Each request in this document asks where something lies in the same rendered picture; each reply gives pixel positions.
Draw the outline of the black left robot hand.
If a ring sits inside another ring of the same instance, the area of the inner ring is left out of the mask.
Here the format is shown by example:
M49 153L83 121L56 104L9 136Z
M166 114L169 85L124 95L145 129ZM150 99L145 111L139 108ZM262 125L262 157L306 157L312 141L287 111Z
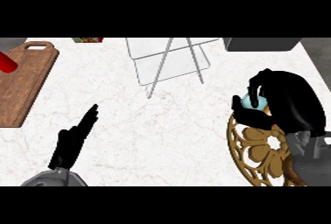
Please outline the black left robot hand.
M95 104L85 114L79 125L73 126L71 129L62 129L58 132L56 150L51 158L48 166L49 169L71 169L74 166L89 132L92 131L93 125L99 119L98 108L99 105Z

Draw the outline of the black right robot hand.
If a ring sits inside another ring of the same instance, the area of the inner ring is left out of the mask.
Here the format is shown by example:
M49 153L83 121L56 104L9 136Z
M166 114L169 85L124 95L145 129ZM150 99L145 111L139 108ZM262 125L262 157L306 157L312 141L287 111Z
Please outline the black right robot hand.
M253 108L244 108L238 95L232 97L234 118L240 124L262 130L277 125L286 134L309 131L312 137L327 133L324 107L300 75L266 68L250 79L249 98Z

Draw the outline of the gold floral cutout placemat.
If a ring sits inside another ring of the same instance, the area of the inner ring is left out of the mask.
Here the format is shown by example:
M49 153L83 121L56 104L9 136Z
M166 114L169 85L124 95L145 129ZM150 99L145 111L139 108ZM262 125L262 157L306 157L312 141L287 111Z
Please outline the gold floral cutout placemat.
M262 130L241 125L234 116L226 130L232 161L253 186L305 186L305 181L293 171L293 157L286 133L275 125Z

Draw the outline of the dark grey box appliance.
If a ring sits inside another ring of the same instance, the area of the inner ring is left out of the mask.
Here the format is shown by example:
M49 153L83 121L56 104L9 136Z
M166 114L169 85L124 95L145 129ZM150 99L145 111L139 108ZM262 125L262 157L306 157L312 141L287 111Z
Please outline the dark grey box appliance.
M291 51L300 38L223 38L228 52L286 52Z

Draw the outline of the brown wooden cutting board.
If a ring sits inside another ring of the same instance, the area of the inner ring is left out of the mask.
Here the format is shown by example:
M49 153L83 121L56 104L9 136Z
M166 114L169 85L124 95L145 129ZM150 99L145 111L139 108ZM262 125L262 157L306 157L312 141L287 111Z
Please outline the brown wooden cutting board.
M9 51L18 68L12 73L0 72L0 128L23 126L58 55L48 41L25 42Z

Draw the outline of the red cylindrical object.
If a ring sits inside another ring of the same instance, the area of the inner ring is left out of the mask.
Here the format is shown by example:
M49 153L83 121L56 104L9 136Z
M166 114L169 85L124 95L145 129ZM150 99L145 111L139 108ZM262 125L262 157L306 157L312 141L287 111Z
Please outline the red cylindrical object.
M9 56L0 52L0 70L5 73L12 73L18 68L17 62L9 58Z

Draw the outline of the colourful printed box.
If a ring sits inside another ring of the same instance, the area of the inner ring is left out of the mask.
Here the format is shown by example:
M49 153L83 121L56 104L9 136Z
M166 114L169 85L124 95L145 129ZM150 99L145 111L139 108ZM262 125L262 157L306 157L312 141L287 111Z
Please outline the colourful printed box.
M104 38L73 38L76 43L102 43Z

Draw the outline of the grey object at corner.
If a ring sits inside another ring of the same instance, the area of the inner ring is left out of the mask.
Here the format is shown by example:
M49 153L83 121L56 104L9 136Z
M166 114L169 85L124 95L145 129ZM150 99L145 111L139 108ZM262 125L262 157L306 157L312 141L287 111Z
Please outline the grey object at corner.
M27 42L27 38L0 38L0 52L8 53Z

